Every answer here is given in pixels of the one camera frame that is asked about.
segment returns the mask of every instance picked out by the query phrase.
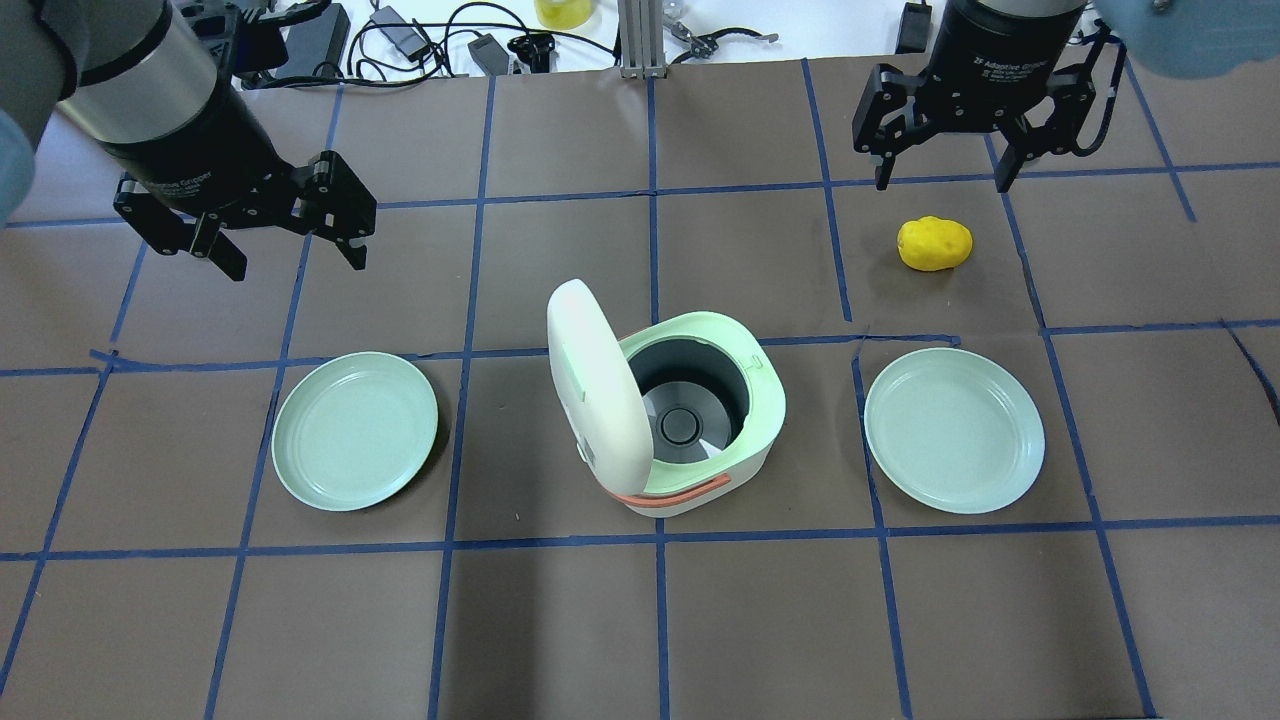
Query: yellow potato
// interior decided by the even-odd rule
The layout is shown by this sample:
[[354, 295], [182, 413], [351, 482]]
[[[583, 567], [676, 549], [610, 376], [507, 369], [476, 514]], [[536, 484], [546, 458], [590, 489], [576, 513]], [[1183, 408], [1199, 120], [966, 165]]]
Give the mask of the yellow potato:
[[955, 268], [973, 252], [973, 233], [955, 220], [925, 215], [897, 231], [897, 254], [908, 268], [933, 272]]

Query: robotic arm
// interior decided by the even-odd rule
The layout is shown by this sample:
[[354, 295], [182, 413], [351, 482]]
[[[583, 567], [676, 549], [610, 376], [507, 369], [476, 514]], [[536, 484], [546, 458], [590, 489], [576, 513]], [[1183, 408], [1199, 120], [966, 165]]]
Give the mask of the robotic arm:
[[372, 195], [334, 151], [301, 168], [280, 159], [230, 85], [282, 64], [279, 27], [328, 4], [270, 14], [220, 0], [0, 0], [0, 67], [20, 68], [0, 85], [0, 222], [29, 188], [56, 102], [127, 170], [115, 210], [156, 252], [207, 258], [241, 281], [247, 260], [223, 231], [279, 225], [364, 269]]
[[[1111, 77], [1103, 131], [1088, 147], [1079, 132], [1097, 91], [1093, 67], [1110, 38], [1100, 23], [1083, 63], [1055, 69], [1085, 0], [948, 0], [924, 72], [909, 76], [878, 64], [854, 117], [854, 150], [876, 164], [884, 190], [906, 149], [945, 132], [1000, 132], [1009, 141], [996, 168], [1006, 192], [1028, 160], [1047, 152], [1089, 155], [1105, 138], [1125, 47], [1144, 65], [1175, 77], [1224, 74], [1239, 63], [1280, 51], [1280, 0], [1097, 0], [1126, 44]], [[1027, 113], [1046, 97], [1044, 124]]]

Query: black charger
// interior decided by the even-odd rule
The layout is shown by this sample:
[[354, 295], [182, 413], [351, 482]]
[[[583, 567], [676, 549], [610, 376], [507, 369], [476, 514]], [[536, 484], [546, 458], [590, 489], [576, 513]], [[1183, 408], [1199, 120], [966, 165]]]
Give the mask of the black charger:
[[897, 50], [893, 53], [897, 55], [924, 53], [929, 46], [929, 24], [932, 22], [933, 8], [927, 0], [904, 5], [902, 23], [897, 27]]

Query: open lid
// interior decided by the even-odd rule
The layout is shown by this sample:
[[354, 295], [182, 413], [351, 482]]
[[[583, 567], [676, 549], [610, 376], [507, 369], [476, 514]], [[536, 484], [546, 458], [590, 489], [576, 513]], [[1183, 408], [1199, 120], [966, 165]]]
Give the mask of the open lid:
[[582, 281], [559, 286], [547, 304], [552, 380], [577, 451], [604, 489], [644, 492], [653, 436], [631, 366], [595, 296]]

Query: blue tape line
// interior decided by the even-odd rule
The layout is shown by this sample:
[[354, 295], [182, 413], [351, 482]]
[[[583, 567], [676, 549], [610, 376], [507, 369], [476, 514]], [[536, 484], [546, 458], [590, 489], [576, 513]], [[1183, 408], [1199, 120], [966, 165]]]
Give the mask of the blue tape line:
[[348, 544], [280, 544], [250, 547], [244, 552], [250, 557], [294, 557], [315, 555], [387, 555], [398, 552], [439, 552], [444, 550], [443, 541], [420, 542], [370, 542]]
[[123, 223], [123, 218], [77, 218], [72, 220], [24, 220], [17, 223], [9, 223], [5, 229], [29, 229], [29, 228], [74, 228], [81, 225], [116, 225]]
[[878, 528], [813, 528], [796, 530], [714, 530], [667, 533], [666, 542], [772, 542], [810, 539], [852, 539], [882, 536]]
[[223, 665], [227, 662], [227, 646], [232, 639], [232, 624], [236, 620], [236, 605], [239, 602], [239, 584], [244, 578], [244, 555], [236, 553], [236, 570], [232, 573], [232, 587], [227, 594], [227, 610], [223, 612], [223, 629], [218, 634], [218, 652], [214, 655], [214, 673], [209, 680], [209, 694], [205, 696], [205, 720], [214, 720], [218, 706], [218, 691], [223, 683]]
[[1079, 170], [1027, 170], [1018, 174], [1023, 178], [1091, 178], [1107, 176], [1162, 176], [1169, 168], [1087, 168]]
[[952, 347], [960, 345], [960, 336], [954, 334], [826, 334], [826, 336], [799, 336], [799, 337], [765, 337], [760, 338], [763, 346], [772, 345], [840, 345], [844, 342], [858, 342], [867, 340], [870, 342], [946, 342]]
[[[1228, 320], [1229, 328], [1277, 328], [1280, 319], [1263, 320]], [[1206, 320], [1199, 323], [1151, 323], [1148, 325], [1076, 325], [1044, 328], [1050, 336], [1073, 334], [1110, 334], [1110, 333], [1151, 333], [1151, 332], [1180, 332], [1180, 331], [1216, 331], [1224, 325], [1220, 320]]]
[[840, 288], [840, 311], [845, 315], [845, 322], [854, 322], [852, 310], [849, 307], [849, 287], [845, 279], [845, 255], [840, 249], [840, 224], [836, 222], [836, 197], [831, 190], [831, 165], [827, 163], [827, 141], [822, 136], [822, 117], [818, 113], [818, 95], [813, 88], [813, 73], [809, 70], [809, 59], [800, 59], [800, 69], [804, 72], [804, 87], [809, 94], [809, 115], [813, 118], [813, 135], [818, 141], [818, 167], [822, 169], [822, 192], [827, 200], [827, 229], [831, 233], [831, 252], [836, 261], [836, 284]]
[[658, 284], [658, 99], [653, 78], [645, 79], [648, 109], [645, 111], [649, 127], [649, 322], [662, 320], [659, 311]]
[[625, 197], [643, 197], [649, 192], [643, 190], [612, 190], [600, 192], [561, 192], [554, 195], [507, 195], [502, 197], [485, 197], [485, 205], [512, 205], [516, 202], [564, 202], [568, 200], [620, 200]]
[[1133, 671], [1134, 684], [1138, 688], [1138, 697], [1142, 700], [1143, 714], [1147, 717], [1156, 716], [1156, 706], [1151, 697], [1151, 688], [1147, 684], [1147, 674], [1142, 666], [1142, 656], [1138, 652], [1138, 642], [1133, 634], [1133, 625], [1129, 621], [1129, 610], [1120, 588], [1120, 577], [1116, 571], [1115, 559], [1111, 555], [1111, 542], [1107, 539], [1106, 524], [1102, 520], [1102, 510], [1098, 498], [1093, 493], [1093, 478], [1089, 474], [1089, 465], [1084, 459], [1084, 443], [1080, 442], [1080, 433], [1075, 424], [1075, 411], [1071, 407], [1071, 398], [1066, 392], [1066, 382], [1062, 377], [1062, 368], [1057, 360], [1057, 350], [1053, 347], [1053, 338], [1043, 336], [1044, 351], [1048, 355], [1050, 370], [1053, 374], [1053, 384], [1057, 388], [1057, 397], [1062, 405], [1062, 415], [1066, 420], [1066, 432], [1071, 439], [1071, 451], [1075, 454], [1075, 465], [1080, 473], [1080, 483], [1084, 487], [1084, 497], [1089, 505], [1089, 515], [1098, 538], [1098, 550], [1102, 553], [1102, 565], [1107, 573], [1107, 584], [1111, 587], [1111, 600], [1116, 606], [1116, 619], [1120, 623], [1120, 634], [1124, 637], [1125, 650], [1129, 653], [1129, 665]]
[[1165, 169], [1169, 172], [1169, 179], [1172, 181], [1174, 190], [1178, 191], [1178, 200], [1183, 204], [1183, 211], [1187, 213], [1187, 219], [1194, 223], [1196, 210], [1192, 209], [1192, 202], [1187, 199], [1187, 191], [1183, 188], [1183, 181], [1178, 177], [1178, 168], [1174, 165], [1174, 159], [1169, 156], [1169, 147], [1165, 146], [1165, 138], [1160, 135], [1160, 126], [1156, 124], [1156, 115], [1151, 111], [1151, 105], [1147, 104], [1147, 95], [1142, 91], [1142, 85], [1138, 83], [1138, 74], [1133, 72], [1133, 63], [1128, 58], [1124, 61], [1124, 72], [1129, 76], [1129, 83], [1133, 85], [1133, 95], [1138, 99], [1142, 114], [1147, 117], [1147, 126], [1151, 127], [1151, 135], [1156, 140], [1156, 147], [1160, 150], [1160, 158], [1165, 161]]
[[449, 611], [449, 580], [453, 575], [453, 543], [458, 523], [458, 487], [462, 475], [462, 443], [466, 436], [467, 396], [471, 383], [471, 352], [475, 347], [476, 296], [480, 290], [480, 254], [484, 240], [485, 190], [489, 183], [489, 147], [493, 140], [493, 99], [497, 81], [489, 76], [484, 113], [484, 141], [480, 146], [480, 182], [476, 188], [475, 237], [471, 250], [471, 290], [467, 295], [467, 325], [462, 347], [462, 377], [458, 391], [458, 416], [453, 430], [453, 465], [449, 473], [449, 505], [444, 524], [444, 553], [440, 559], [440, 589], [435, 605], [435, 643], [431, 650], [431, 680], [426, 716], [435, 720], [440, 711], [440, 674], [444, 665], [444, 635]]
[[[959, 176], [920, 176], [913, 178], [893, 178], [893, 184], [929, 184], [936, 182], [979, 182], [992, 181], [996, 176], [991, 173], [969, 173]], [[852, 178], [831, 181], [832, 187], [868, 187], [874, 186], [874, 178]]]
[[22, 610], [18, 611], [18, 621], [14, 624], [13, 634], [9, 638], [9, 648], [5, 651], [4, 665], [0, 665], [0, 696], [4, 696], [5, 684], [9, 682], [9, 673], [13, 670], [13, 660], [18, 655], [18, 643], [22, 642], [22, 632], [27, 628], [27, 618], [31, 615], [31, 605], [36, 600], [36, 588], [40, 587], [40, 578], [44, 575], [45, 565], [49, 562], [49, 552], [54, 547], [54, 536], [58, 533], [58, 523], [61, 521], [63, 510], [67, 507], [67, 497], [72, 491], [72, 480], [76, 479], [76, 469], [79, 466], [81, 454], [84, 451], [84, 439], [88, 437], [88, 430], [93, 425], [93, 418], [97, 415], [97, 407], [102, 401], [102, 392], [106, 389], [106, 380], [110, 375], [111, 363], [109, 361], [99, 374], [97, 388], [93, 391], [93, 400], [88, 404], [88, 411], [84, 414], [84, 423], [81, 425], [79, 436], [76, 437], [76, 446], [72, 450], [70, 460], [67, 462], [67, 473], [63, 474], [63, 484], [58, 488], [58, 500], [54, 502], [54, 511], [49, 518], [49, 525], [45, 528], [45, 541], [41, 544], [36, 566], [32, 569], [31, 582], [27, 583], [27, 594], [22, 600]]
[[124, 286], [124, 297], [120, 300], [120, 310], [115, 314], [115, 325], [111, 327], [109, 342], [115, 345], [120, 340], [120, 331], [124, 329], [124, 316], [129, 313], [129, 302], [133, 300], [133, 288], [138, 284], [138, 274], [142, 273], [142, 260], [147, 256], [147, 243], [138, 242], [138, 255], [133, 259], [133, 270], [129, 272], [129, 283]]
[[667, 520], [655, 519], [653, 529], [658, 537], [654, 546], [658, 593], [658, 716], [662, 720], [671, 720], [671, 661], [667, 635]]
[[[333, 113], [329, 117], [329, 132], [325, 137], [325, 150], [333, 149], [333, 141], [338, 132], [338, 117], [342, 113], [343, 88], [339, 86], [334, 94]], [[244, 561], [247, 557], [250, 538], [253, 533], [253, 519], [257, 512], [257, 497], [262, 488], [262, 474], [266, 470], [266, 455], [271, 445], [271, 430], [275, 427], [275, 414], [280, 407], [280, 391], [284, 386], [285, 361], [289, 357], [289, 345], [293, 341], [293, 325], [298, 314], [298, 304], [302, 299], [302, 284], [306, 279], [307, 260], [311, 254], [311, 233], [302, 238], [302, 251], [298, 254], [298, 266], [293, 279], [293, 292], [289, 296], [289, 313], [284, 320], [284, 333], [280, 338], [280, 355], [275, 363], [275, 380], [271, 387], [271, 400], [266, 406], [266, 419], [262, 423], [262, 439], [257, 448], [257, 461], [253, 468], [253, 478], [250, 483], [248, 501], [244, 507], [244, 521], [241, 525], [239, 547], [236, 556], [236, 570], [232, 573], [230, 589], [227, 593], [227, 611], [223, 615], [223, 628], [218, 637], [218, 652], [214, 656], [214, 670], [209, 679], [209, 694], [205, 698], [205, 720], [212, 720], [218, 707], [218, 692], [221, 688], [223, 666], [227, 661], [227, 648], [230, 644], [232, 626], [236, 623], [236, 607], [239, 603], [241, 580], [244, 577]]]
[[891, 538], [924, 538], [948, 536], [1010, 536], [1037, 533], [1082, 533], [1093, 532], [1093, 523], [1006, 523], [978, 525], [916, 525], [909, 528], [886, 528]]
[[[1221, 515], [1192, 518], [1138, 518], [1128, 520], [1103, 520], [1107, 530], [1155, 530], [1155, 529], [1193, 529], [1193, 528], [1252, 528], [1280, 525], [1280, 515]], [[723, 532], [685, 532], [625, 536], [563, 536], [530, 537], [509, 539], [456, 541], [456, 552], [486, 552], [495, 550], [527, 550], [548, 547], [602, 547], [639, 546], [663, 543], [717, 543], [717, 542], [778, 542], [814, 539], [868, 539], [868, 538], [911, 538], [947, 536], [1004, 536], [1039, 533], [1085, 533], [1094, 532], [1092, 521], [1060, 523], [1005, 523], [975, 525], [908, 525], [886, 528], [813, 528], [794, 530], [723, 530]], [[298, 544], [298, 546], [250, 546], [243, 555], [248, 557], [311, 556], [311, 555], [380, 555], [399, 552], [440, 552], [448, 543], [444, 541], [412, 541], [381, 543], [347, 544]], [[31, 562], [47, 555], [50, 562], [65, 560], [124, 560], [124, 559], [166, 559], [166, 557], [234, 557], [241, 555], [238, 547], [160, 547], [124, 550], [60, 550], [42, 553], [41, 551], [0, 552], [0, 562]]]
[[340, 85], [338, 91], [333, 94], [333, 111], [329, 115], [329, 132], [325, 133], [324, 149], [333, 150], [333, 141], [338, 137], [338, 120], [342, 118], [342, 96], [346, 88]]
[[627, 536], [563, 536], [550, 538], [503, 538], [503, 539], [474, 539], [453, 541], [456, 551], [486, 551], [486, 550], [525, 550], [535, 547], [598, 547], [608, 544], [654, 544], [658, 536], [653, 534], [627, 534]]
[[664, 187], [658, 195], [719, 195], [733, 192], [771, 192], [774, 190], [817, 190], [822, 182], [773, 182], [759, 184], [717, 184], [707, 187]]
[[[1155, 124], [1152, 124], [1152, 129], [1155, 131]], [[996, 147], [991, 141], [991, 136], [987, 136], [984, 141], [987, 145], [987, 156], [991, 160], [992, 169], [995, 169], [997, 164]], [[1174, 182], [1178, 184], [1176, 174], [1174, 176]], [[1138, 644], [1134, 639], [1133, 626], [1129, 623], [1129, 611], [1125, 606], [1124, 593], [1120, 588], [1120, 577], [1116, 573], [1115, 559], [1111, 556], [1111, 543], [1107, 539], [1106, 528], [1102, 525], [1102, 512], [1098, 507], [1098, 500], [1093, 495], [1093, 480], [1089, 477], [1088, 462], [1084, 460], [1084, 447], [1080, 443], [1080, 436], [1075, 424], [1075, 414], [1071, 411], [1071, 401], [1068, 397], [1066, 384], [1062, 379], [1062, 369], [1059, 365], [1057, 352], [1053, 348], [1053, 338], [1047, 331], [1044, 331], [1044, 313], [1041, 307], [1039, 293], [1036, 291], [1036, 278], [1032, 274], [1030, 258], [1027, 255], [1027, 246], [1023, 243], [1023, 234], [1018, 227], [1018, 215], [1014, 213], [1012, 200], [1009, 197], [1009, 193], [1001, 193], [1001, 201], [1005, 206], [1005, 217], [1009, 220], [1009, 229], [1014, 236], [1014, 245], [1018, 249], [1018, 256], [1023, 265], [1023, 278], [1027, 281], [1027, 293], [1030, 297], [1032, 307], [1036, 310], [1036, 320], [1042, 331], [1041, 337], [1044, 341], [1044, 351], [1048, 355], [1050, 369], [1053, 374], [1053, 383], [1057, 387], [1059, 400], [1062, 404], [1068, 434], [1071, 438], [1071, 447], [1075, 452], [1076, 466], [1080, 471], [1080, 482], [1084, 488], [1085, 500], [1089, 505], [1092, 525], [1098, 539], [1098, 551], [1102, 555], [1102, 564], [1106, 569], [1107, 582], [1111, 587], [1111, 600], [1116, 606], [1116, 618], [1120, 623], [1120, 632], [1124, 635], [1125, 648], [1129, 653], [1129, 665], [1133, 670], [1134, 683], [1138, 687], [1138, 696], [1142, 698], [1143, 710], [1147, 716], [1151, 717], [1155, 716], [1155, 703], [1151, 700], [1151, 689], [1147, 685], [1147, 675], [1142, 667], [1142, 657], [1138, 653]]]
[[471, 352], [471, 359], [476, 357], [547, 357], [545, 347], [515, 347], [511, 350], [476, 350]]
[[453, 208], [458, 205], [475, 205], [475, 197], [460, 197], [454, 200], [407, 200], [403, 202], [379, 202], [379, 210], [408, 210], [412, 208]]
[[876, 519], [876, 529], [882, 534], [879, 544], [881, 583], [884, 585], [884, 612], [888, 618], [890, 644], [893, 648], [893, 671], [897, 675], [897, 701], [902, 710], [902, 717], [911, 720], [911, 688], [906, 675], [906, 651], [902, 648], [902, 626], [897, 615], [897, 591], [893, 587], [893, 562], [888, 552], [888, 537], [884, 528], [884, 511], [881, 507], [879, 493], [876, 489], [876, 475], [872, 471], [870, 443], [867, 442], [867, 392], [863, 384], [861, 359], [856, 355], [850, 363], [854, 374], [854, 397], [858, 401], [858, 425], [863, 436], [863, 464], [867, 470], [867, 489], [870, 493], [872, 515]]
[[1152, 518], [1103, 520], [1108, 530], [1164, 530], [1187, 528], [1254, 528], [1280, 525], [1280, 515], [1225, 515], [1220, 518]]
[[157, 547], [128, 550], [60, 550], [49, 553], [50, 561], [61, 560], [129, 560], [166, 557], [236, 557], [236, 547]]
[[113, 370], [123, 374], [136, 373], [227, 373], [236, 370], [270, 370], [279, 368], [279, 360], [250, 360], [243, 363], [174, 363], [156, 364], [122, 359]]
[[1174, 165], [1179, 173], [1217, 173], [1224, 170], [1275, 170], [1280, 163], [1210, 163], [1203, 165]]
[[14, 368], [0, 370], [0, 378], [36, 378], [49, 375], [96, 375], [101, 368]]

